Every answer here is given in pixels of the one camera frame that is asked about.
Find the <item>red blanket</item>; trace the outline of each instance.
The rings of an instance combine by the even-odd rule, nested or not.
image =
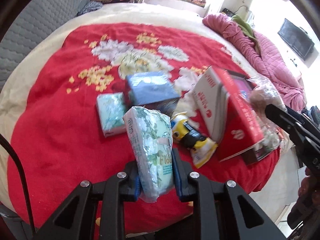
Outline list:
[[[19,118],[11,139],[26,172],[36,227],[40,227],[64,198],[82,180],[106,180],[134,160],[126,134],[104,138],[96,110],[96,98],[101,92],[123,90],[117,67],[99,60],[91,53],[100,40],[128,41],[137,49],[151,49],[156,53],[160,44],[178,47],[188,55],[188,61],[166,59],[174,67],[172,81],[180,67],[218,65],[243,73],[231,56],[224,53],[222,44],[197,34],[173,28],[127,23],[82,26],[66,38],[62,48],[45,64],[30,90],[27,107]],[[86,81],[84,70],[104,68],[106,86]],[[200,130],[206,133],[198,113],[194,118]],[[192,163],[188,150],[175,145],[182,160]],[[261,162],[246,166],[240,156],[219,163],[215,156],[198,169],[211,180],[235,180],[246,192],[260,190],[268,181],[279,151]],[[8,161],[8,187],[12,204],[24,220],[28,220],[24,196],[17,169]],[[172,190],[156,203],[125,204],[127,233],[150,232],[164,228],[191,214],[188,203],[180,203]]]

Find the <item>metal screw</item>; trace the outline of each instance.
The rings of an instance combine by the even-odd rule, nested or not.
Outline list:
[[[88,187],[89,185],[90,185],[90,181],[88,181],[88,180],[83,180],[80,183],[81,187]]]
[[[196,179],[199,178],[200,174],[196,171],[190,172],[190,177]]]
[[[235,187],[237,184],[236,184],[236,182],[233,181],[233,180],[228,180],[228,181],[227,181],[227,185],[228,185],[229,187]]]
[[[124,171],[121,171],[117,174],[117,177],[120,178],[120,179],[123,179],[127,176],[127,174],[124,172]]]

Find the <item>black cable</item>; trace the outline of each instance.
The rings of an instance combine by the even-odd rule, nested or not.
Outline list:
[[[247,11],[249,11],[249,8],[248,8],[246,5],[241,5],[241,6],[234,12],[234,14],[236,14],[236,12],[237,12],[241,7],[246,7],[246,8],[247,8]]]
[[[17,153],[12,148],[10,143],[2,136],[2,134],[0,134],[0,144],[7,151],[7,153],[10,155],[10,157],[13,159],[14,163],[17,166],[17,169],[18,169],[18,172],[19,172],[19,175],[20,175],[21,184],[22,184],[24,198],[26,200],[26,206],[27,206],[27,211],[28,211],[28,216],[29,216],[29,222],[30,222],[30,226],[31,226],[32,236],[34,236],[36,234],[36,229],[35,229],[35,223],[33,221],[31,203],[30,203],[30,196],[29,196],[28,185],[27,185],[26,175],[25,175],[24,170],[23,170],[23,166],[21,164],[21,161],[20,161]]]

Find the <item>gray mattress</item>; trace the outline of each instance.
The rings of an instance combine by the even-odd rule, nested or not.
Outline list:
[[[32,0],[0,42],[0,91],[15,67],[89,0]]]

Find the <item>green cloth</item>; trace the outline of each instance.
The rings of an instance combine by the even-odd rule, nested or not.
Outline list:
[[[254,36],[254,33],[253,33],[251,26],[248,23],[246,23],[243,19],[241,19],[241,17],[237,14],[233,15],[231,17],[231,20],[236,22],[238,24],[238,26],[240,27],[240,29],[242,30],[243,34],[245,36],[249,37],[250,40],[252,40],[255,43],[254,49],[260,55],[260,46],[259,46],[259,43],[258,43],[256,37]]]

